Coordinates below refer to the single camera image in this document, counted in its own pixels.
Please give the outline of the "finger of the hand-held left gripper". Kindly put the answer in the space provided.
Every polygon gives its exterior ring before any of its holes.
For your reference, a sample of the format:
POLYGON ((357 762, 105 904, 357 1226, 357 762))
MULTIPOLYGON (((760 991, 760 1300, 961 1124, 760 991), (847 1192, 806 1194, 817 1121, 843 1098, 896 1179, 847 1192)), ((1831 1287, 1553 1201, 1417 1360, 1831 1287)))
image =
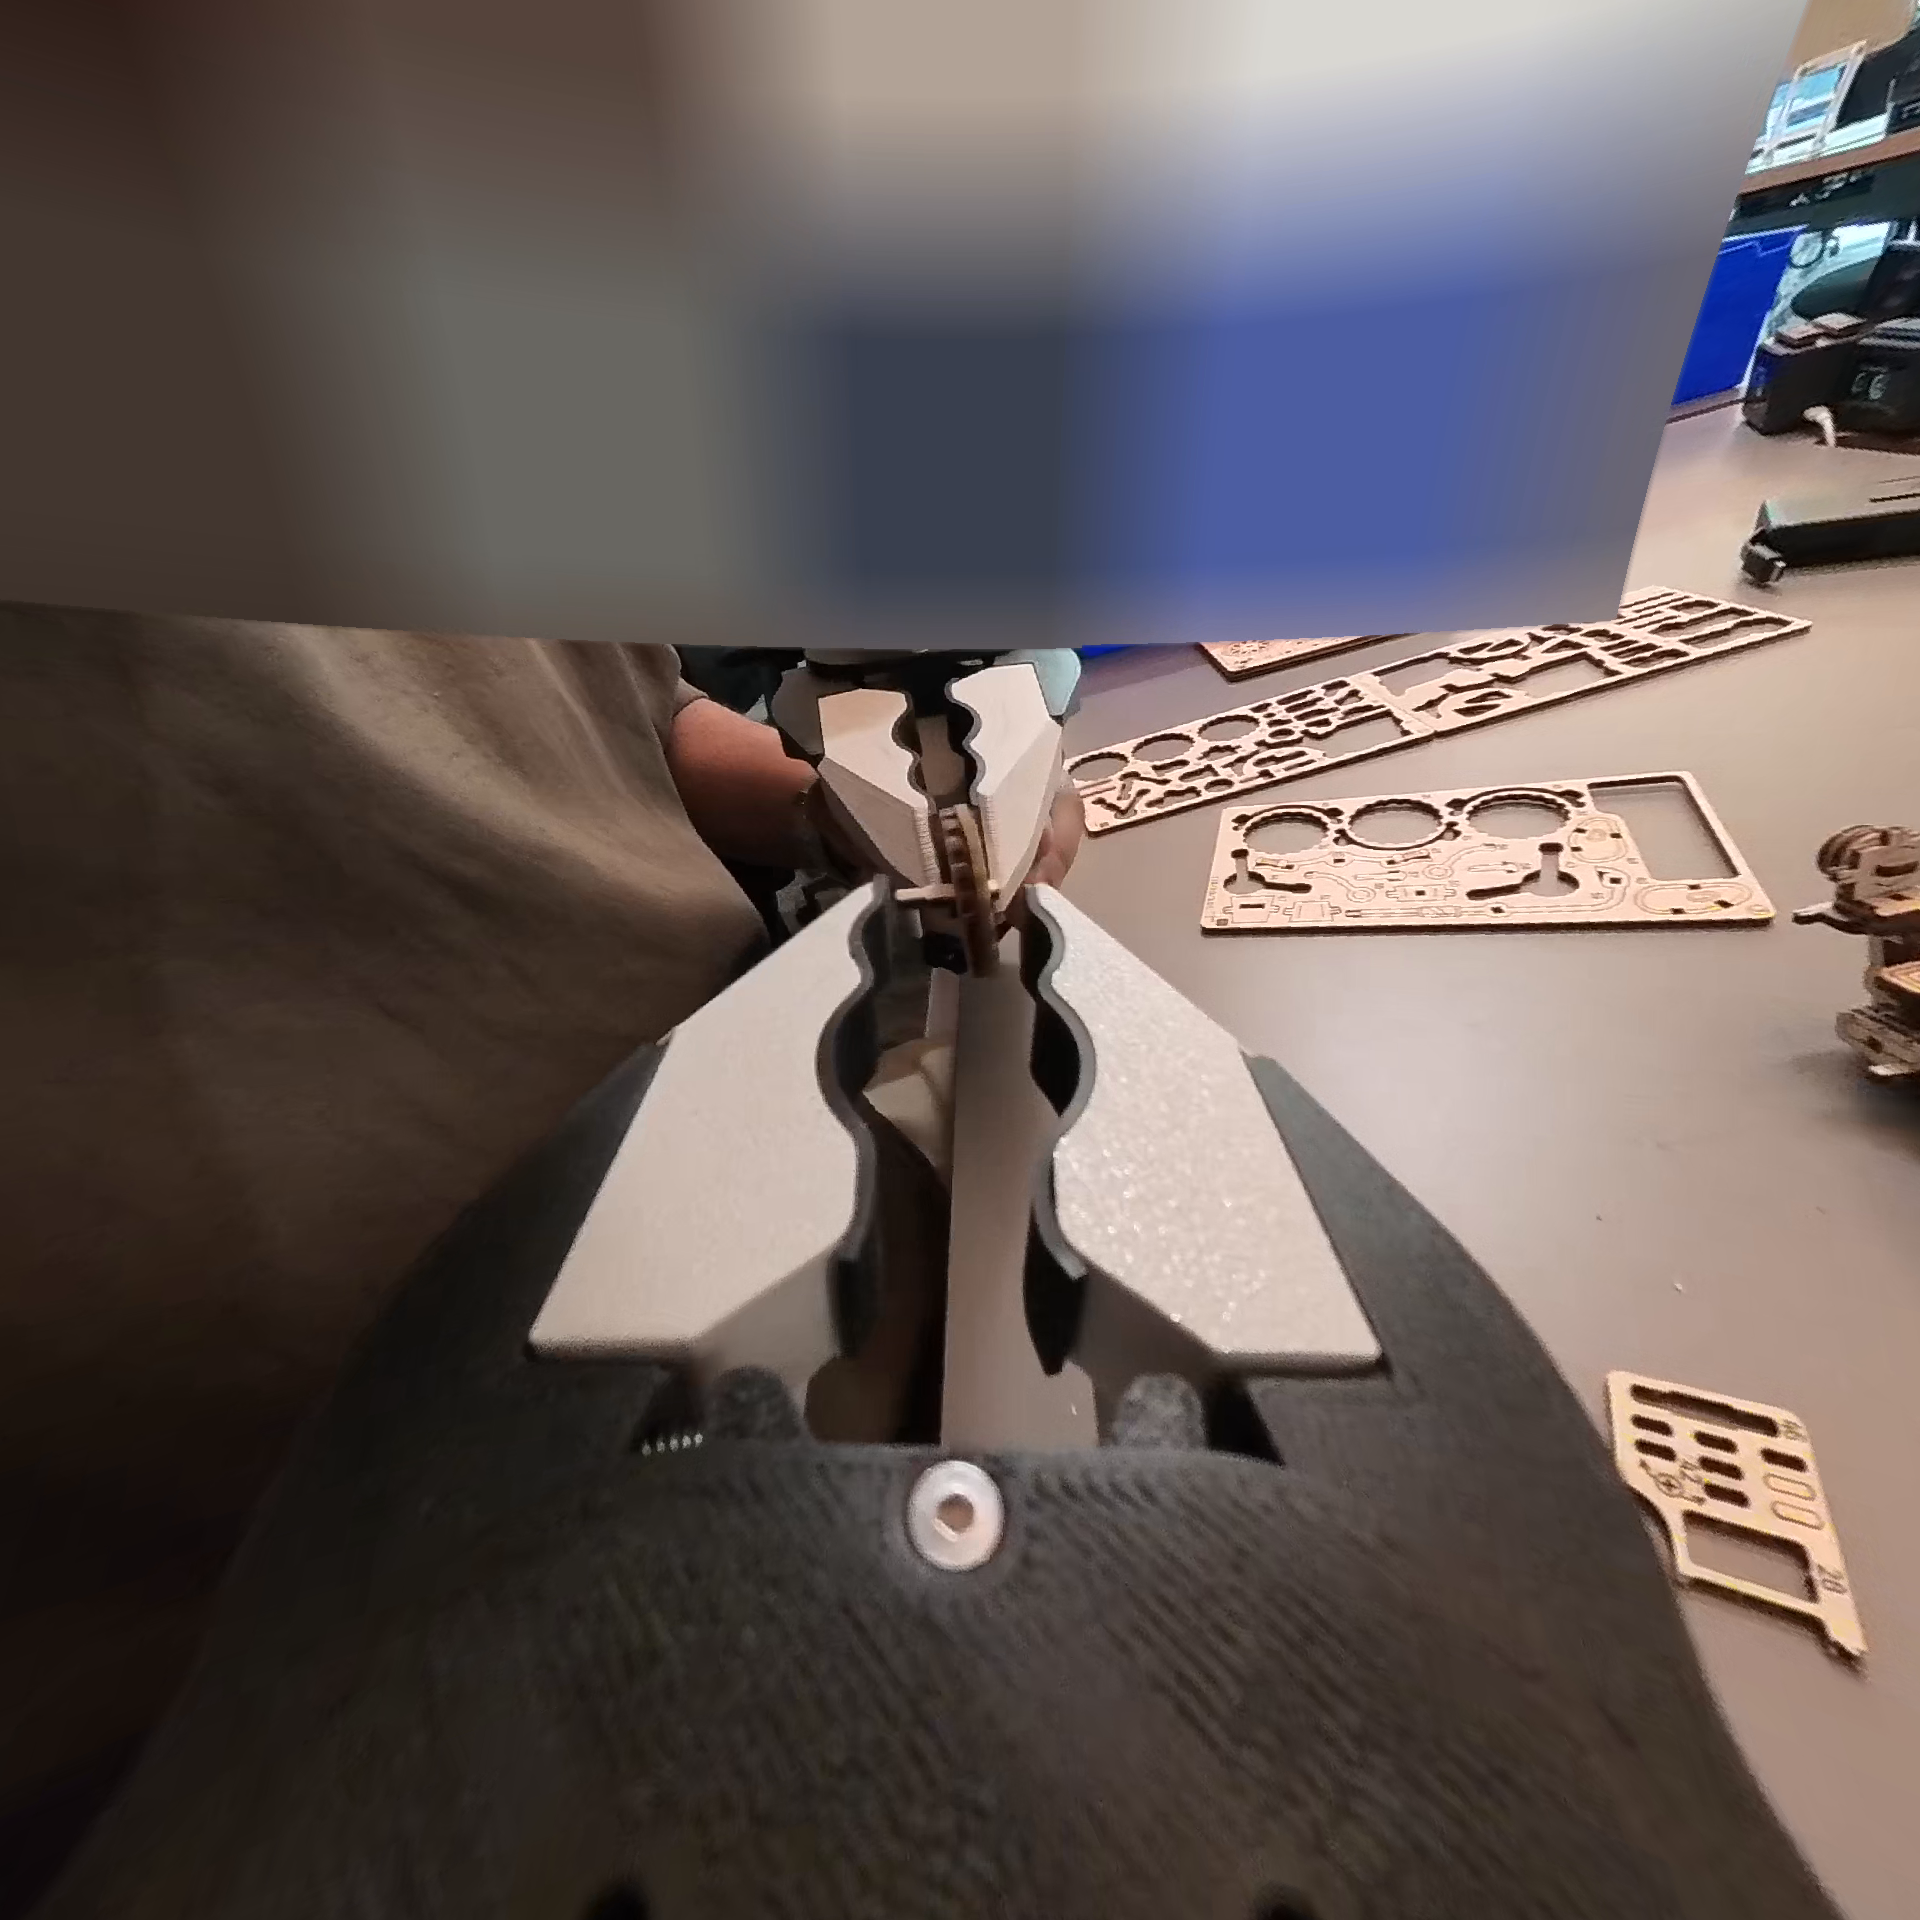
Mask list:
POLYGON ((1037 666, 981 666, 947 684, 961 734, 973 810, 997 907, 1036 867, 1064 782, 1062 719, 1037 666))
POLYGON ((931 884, 931 806, 904 740, 907 696, 851 687, 817 699, 817 779, 831 849, 903 889, 931 884))

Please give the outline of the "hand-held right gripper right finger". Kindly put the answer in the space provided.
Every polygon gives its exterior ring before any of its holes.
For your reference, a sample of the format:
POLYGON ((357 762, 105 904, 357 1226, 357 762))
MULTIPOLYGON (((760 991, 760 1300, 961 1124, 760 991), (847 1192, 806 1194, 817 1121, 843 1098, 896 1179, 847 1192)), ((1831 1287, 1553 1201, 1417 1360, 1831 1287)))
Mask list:
POLYGON ((1053 1124, 1024 1246, 1039 1368, 1116 1409, 1139 1376, 1208 1393, 1383 1363, 1328 1224, 1233 1033, 1060 895, 1029 895, 1031 1074, 1053 1124))

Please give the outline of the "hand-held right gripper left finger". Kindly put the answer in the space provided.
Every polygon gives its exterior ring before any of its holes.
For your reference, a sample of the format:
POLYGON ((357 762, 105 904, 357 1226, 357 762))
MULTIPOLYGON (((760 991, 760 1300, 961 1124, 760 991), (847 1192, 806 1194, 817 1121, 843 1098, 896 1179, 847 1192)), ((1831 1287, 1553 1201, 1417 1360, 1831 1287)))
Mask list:
POLYGON ((659 1050, 531 1327, 536 1360, 645 1360, 700 1391, 816 1376, 879 1322, 900 1144, 875 1114, 894 900, 854 887, 659 1050))

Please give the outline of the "wooden gear wheel with axle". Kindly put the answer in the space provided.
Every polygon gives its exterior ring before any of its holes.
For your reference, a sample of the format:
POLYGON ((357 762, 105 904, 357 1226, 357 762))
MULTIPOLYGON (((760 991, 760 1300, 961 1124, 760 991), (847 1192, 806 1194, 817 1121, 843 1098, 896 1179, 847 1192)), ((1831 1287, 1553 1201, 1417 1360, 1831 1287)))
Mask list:
POLYGON ((915 922, 918 952, 931 970, 951 976, 993 976, 1000 970, 1006 922, 976 810, 936 808, 927 824, 931 878, 897 880, 896 904, 915 922))

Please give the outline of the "grey desk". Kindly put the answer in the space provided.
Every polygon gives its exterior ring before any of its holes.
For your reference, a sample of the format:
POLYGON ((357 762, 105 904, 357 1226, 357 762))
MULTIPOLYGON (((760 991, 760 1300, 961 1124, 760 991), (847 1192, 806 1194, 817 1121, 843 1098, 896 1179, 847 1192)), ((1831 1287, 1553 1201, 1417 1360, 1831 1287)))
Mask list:
POLYGON ((1267 939, 1197 916, 1215 808, 1089 840, 1064 895, 1287 1068, 1459 1238, 1601 1424, 1631 1370, 1809 1426, 1868 1657, 1683 1595, 1744 1754, 1847 1916, 1915 1916, 1915 1092, 1832 1033, 1862 945, 1793 927, 1844 826, 1915 826, 1915 564, 1756 592, 1765 497, 1840 459, 1734 408, 1668 423, 1631 591, 1807 632, 1295 785, 1295 801, 1691 774, 1769 929, 1267 939))

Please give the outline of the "person's left hand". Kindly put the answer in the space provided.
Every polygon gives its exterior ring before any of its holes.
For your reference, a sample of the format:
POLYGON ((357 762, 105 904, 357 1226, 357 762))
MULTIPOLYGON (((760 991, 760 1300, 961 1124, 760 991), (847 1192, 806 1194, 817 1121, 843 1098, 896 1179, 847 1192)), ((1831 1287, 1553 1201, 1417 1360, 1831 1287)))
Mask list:
POLYGON ((693 828, 725 863, 769 874, 846 874, 816 770, 791 756, 769 727, 697 698, 677 711, 664 762, 693 828))

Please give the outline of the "wooden fretwork sheet with circles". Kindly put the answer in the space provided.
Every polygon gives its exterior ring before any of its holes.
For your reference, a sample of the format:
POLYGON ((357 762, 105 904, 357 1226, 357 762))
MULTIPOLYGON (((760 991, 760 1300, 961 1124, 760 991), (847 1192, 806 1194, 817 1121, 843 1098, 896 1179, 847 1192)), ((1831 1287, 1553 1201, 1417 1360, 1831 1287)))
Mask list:
POLYGON ((1240 801, 1423 743, 1419 720, 1359 696, 1261 703, 1069 759, 1092 834, 1240 801))

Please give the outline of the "stack of dark wooden sheets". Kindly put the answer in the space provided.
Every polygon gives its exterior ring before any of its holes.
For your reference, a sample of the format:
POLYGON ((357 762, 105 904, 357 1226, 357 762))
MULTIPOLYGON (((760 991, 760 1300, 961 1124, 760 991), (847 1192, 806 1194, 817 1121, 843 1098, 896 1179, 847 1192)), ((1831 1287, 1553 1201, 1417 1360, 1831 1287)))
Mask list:
POLYGON ((1294 640, 1237 640, 1200 642, 1197 655, 1228 682, 1248 682, 1291 666, 1343 657, 1379 640, 1397 640, 1403 633, 1319 635, 1294 640))

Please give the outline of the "wooden sheet with round holes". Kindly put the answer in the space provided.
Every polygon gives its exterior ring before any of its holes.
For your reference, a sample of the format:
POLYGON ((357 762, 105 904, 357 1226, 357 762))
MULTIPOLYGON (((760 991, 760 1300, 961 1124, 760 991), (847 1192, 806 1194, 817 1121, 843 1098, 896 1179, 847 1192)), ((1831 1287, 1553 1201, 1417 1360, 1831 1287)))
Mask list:
POLYGON ((1197 916, 1222 937, 1774 922, 1677 770, 1230 808, 1197 916))

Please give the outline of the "person's brown shirt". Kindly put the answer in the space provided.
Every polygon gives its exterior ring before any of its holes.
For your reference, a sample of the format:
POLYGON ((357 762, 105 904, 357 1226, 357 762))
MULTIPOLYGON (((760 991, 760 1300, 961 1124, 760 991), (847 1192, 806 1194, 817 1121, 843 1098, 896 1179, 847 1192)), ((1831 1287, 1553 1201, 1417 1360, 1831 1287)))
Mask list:
POLYGON ((4 1916, 445 1226, 749 963, 663 646, 4 604, 4 1916))

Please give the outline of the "small wooden cutout sheet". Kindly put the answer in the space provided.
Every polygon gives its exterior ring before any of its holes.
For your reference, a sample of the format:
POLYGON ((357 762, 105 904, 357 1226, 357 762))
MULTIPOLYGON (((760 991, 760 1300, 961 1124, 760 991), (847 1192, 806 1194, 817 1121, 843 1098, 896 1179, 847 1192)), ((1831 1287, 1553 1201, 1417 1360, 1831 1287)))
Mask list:
POLYGON ((1788 1616, 1861 1667, 1868 1640, 1805 1424, 1783 1407, 1613 1370, 1619 1478, 1684 1588, 1788 1616))

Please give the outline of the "wooden motorcycle model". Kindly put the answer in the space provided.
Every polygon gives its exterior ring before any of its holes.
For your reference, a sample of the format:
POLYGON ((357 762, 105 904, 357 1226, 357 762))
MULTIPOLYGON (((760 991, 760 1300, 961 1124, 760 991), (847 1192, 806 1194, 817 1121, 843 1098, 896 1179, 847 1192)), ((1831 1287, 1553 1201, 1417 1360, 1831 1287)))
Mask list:
POLYGON ((1917 831, 1871 824, 1832 832, 1814 852, 1831 898, 1792 912, 1865 943, 1862 1001, 1836 1031, 1868 1078, 1917 1081, 1917 831))

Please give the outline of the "long wooden fretwork sheet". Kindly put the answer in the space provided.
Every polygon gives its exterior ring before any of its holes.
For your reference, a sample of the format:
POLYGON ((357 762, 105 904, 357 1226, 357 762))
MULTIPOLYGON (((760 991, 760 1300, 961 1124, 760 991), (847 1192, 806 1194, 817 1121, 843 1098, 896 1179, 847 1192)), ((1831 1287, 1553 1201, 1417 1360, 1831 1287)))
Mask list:
POLYGON ((1357 682, 1408 736, 1446 736, 1515 713, 1651 682, 1807 633, 1804 618, 1702 592, 1631 592, 1615 618, 1451 635, 1357 682))

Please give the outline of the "large blue storage bin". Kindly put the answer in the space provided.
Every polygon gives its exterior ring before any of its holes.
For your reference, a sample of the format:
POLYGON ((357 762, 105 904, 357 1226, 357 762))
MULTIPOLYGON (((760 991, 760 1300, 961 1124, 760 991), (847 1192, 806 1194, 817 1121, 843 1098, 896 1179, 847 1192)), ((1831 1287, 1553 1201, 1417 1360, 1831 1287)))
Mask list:
POLYGON ((1742 392, 1797 236, 1777 228, 1719 243, 1671 409, 1742 392))

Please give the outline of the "black flat bar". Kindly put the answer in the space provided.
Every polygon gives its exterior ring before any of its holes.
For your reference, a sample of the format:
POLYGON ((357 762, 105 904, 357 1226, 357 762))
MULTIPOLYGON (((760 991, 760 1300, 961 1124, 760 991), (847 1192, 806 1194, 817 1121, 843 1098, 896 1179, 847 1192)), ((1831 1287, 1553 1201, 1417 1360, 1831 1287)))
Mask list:
POLYGON ((1740 574, 1774 588, 1792 571, 1917 559, 1917 468, 1766 497, 1742 542, 1740 574))

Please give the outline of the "black electronic device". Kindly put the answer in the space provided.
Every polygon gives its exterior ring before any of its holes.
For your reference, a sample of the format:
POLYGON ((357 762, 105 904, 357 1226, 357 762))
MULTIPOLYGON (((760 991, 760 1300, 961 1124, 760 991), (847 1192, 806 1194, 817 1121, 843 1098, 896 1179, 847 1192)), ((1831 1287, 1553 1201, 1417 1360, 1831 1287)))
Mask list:
POLYGON ((1868 228, 1859 240, 1809 232, 1792 243, 1742 415, 1774 440, 1816 427, 1832 441, 1915 441, 1915 224, 1868 228))

